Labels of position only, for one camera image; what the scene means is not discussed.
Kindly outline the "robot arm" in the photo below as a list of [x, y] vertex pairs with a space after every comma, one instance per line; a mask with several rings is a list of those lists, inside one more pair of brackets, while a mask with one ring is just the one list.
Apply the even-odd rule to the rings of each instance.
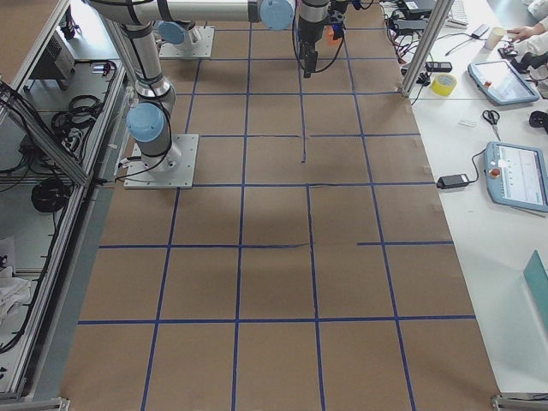
[[295, 59], [305, 78], [323, 72], [317, 68], [316, 43], [325, 27], [335, 39], [344, 39], [346, 1], [91, 1], [90, 6], [122, 32], [122, 50], [136, 76], [141, 103], [155, 102], [170, 120], [174, 87], [167, 81], [158, 56], [152, 23], [196, 21], [247, 21], [263, 23], [272, 31], [287, 28], [292, 34]]
[[[362, 1], [301, 1], [297, 36], [302, 49], [311, 50], [320, 41], [323, 34], [328, 35], [331, 45], [340, 45], [344, 37], [344, 20], [348, 6], [356, 10], [363, 9]], [[280, 31], [289, 26], [286, 20], [296, 17], [296, 1], [264, 1], [260, 8], [260, 17], [270, 29]], [[160, 20], [154, 24], [159, 37], [166, 43], [181, 50], [192, 50], [201, 41], [200, 30], [194, 21]]]

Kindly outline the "white sleeved forearm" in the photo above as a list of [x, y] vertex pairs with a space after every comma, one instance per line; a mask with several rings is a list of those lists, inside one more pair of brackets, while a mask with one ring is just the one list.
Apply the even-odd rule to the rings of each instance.
[[535, 34], [532, 37], [515, 43], [515, 49], [519, 54], [524, 55], [530, 52], [538, 56], [547, 52], [547, 18], [538, 22], [533, 28]]

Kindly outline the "person's bare hand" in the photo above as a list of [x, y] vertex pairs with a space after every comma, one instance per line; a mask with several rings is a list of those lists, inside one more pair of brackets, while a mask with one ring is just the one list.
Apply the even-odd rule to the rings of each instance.
[[533, 27], [516, 27], [507, 31], [509, 39], [512, 43], [521, 42], [532, 37], [535, 34]]

